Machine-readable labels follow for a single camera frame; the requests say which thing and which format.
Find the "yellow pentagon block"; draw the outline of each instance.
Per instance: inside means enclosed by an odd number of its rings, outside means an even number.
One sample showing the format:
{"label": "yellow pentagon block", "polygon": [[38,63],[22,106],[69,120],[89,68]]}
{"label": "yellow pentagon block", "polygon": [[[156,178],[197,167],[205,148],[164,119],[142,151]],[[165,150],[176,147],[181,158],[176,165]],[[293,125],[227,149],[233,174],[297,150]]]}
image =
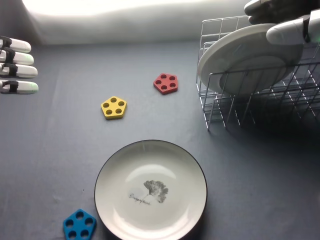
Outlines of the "yellow pentagon block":
{"label": "yellow pentagon block", "polygon": [[117,96],[112,96],[101,103],[101,108],[107,120],[122,119],[126,112],[127,102]]}

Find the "gray table surface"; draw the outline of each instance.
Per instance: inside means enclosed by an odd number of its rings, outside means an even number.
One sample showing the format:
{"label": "gray table surface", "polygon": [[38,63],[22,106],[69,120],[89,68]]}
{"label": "gray table surface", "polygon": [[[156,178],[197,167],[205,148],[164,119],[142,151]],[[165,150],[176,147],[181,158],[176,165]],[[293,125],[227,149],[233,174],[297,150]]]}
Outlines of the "gray table surface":
{"label": "gray table surface", "polygon": [[[195,86],[197,42],[35,47],[40,91],[0,95],[0,239],[62,240],[79,208],[98,220],[93,240],[115,240],[94,202],[106,160],[158,139],[189,151],[208,185],[202,220],[184,240],[319,240],[319,141],[221,123],[208,133]],[[166,96],[160,73],[178,76]],[[106,121],[100,104],[127,101]]]}

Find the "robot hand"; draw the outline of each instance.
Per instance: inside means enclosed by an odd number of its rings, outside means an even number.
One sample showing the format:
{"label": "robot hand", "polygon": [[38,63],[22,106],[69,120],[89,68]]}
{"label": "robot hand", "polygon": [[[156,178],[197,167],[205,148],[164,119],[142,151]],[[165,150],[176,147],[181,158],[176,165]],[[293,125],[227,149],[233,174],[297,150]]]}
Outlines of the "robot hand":
{"label": "robot hand", "polygon": [[251,24],[278,24],[266,34],[271,44],[320,42],[320,0],[251,0],[244,12]]}
{"label": "robot hand", "polygon": [[[13,38],[0,36],[0,77],[1,78],[34,78],[38,75],[34,58],[27,54],[31,51],[29,43]],[[34,94],[39,90],[36,83],[0,79],[2,94]]]}

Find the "bright light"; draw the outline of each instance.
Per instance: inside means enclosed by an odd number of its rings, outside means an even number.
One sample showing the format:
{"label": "bright light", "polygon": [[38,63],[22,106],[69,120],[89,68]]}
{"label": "bright light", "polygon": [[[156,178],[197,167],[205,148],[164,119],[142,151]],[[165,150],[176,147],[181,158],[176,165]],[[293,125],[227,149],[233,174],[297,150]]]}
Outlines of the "bright light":
{"label": "bright light", "polygon": [[51,16],[91,16],[152,5],[205,0],[22,0],[28,11]]}

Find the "metal wire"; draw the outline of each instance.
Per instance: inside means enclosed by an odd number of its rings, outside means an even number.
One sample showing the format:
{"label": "metal wire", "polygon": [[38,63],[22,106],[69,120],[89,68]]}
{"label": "metal wire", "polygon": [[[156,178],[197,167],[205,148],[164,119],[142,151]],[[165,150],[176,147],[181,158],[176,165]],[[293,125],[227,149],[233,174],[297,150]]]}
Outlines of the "metal wire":
{"label": "metal wire", "polygon": [[[216,24],[214,27],[209,27],[210,32],[205,32],[207,24]],[[198,51],[198,63],[201,56],[206,50],[215,44],[216,41],[224,36],[236,31],[240,28],[249,26],[247,16],[235,16],[226,18],[217,18],[204,20],[201,25],[201,36]],[[242,127],[247,119],[251,119],[253,125],[261,121],[283,120],[284,123],[290,122],[298,117],[302,122],[308,115],[311,114],[317,123],[320,122],[320,45],[307,45],[305,51],[314,50],[314,52],[306,57],[303,57],[299,64],[286,66],[294,68],[293,72],[279,80],[279,76],[283,67],[260,67],[254,69],[246,69],[240,71],[213,72],[209,74],[208,84],[213,81],[214,76],[223,76],[225,82],[222,87],[222,93],[214,92],[198,79],[196,76],[196,87],[198,96],[201,102],[202,111],[205,119],[205,124],[210,131],[211,123],[222,122],[227,128],[231,119],[235,119],[237,124]],[[267,89],[256,92],[262,75],[266,70],[276,71],[273,85]],[[249,95],[239,95],[243,83],[249,73],[261,71],[259,81],[255,86],[254,93]],[[225,93],[225,86],[230,78],[230,75],[242,73],[240,87],[236,95],[228,95]]]}

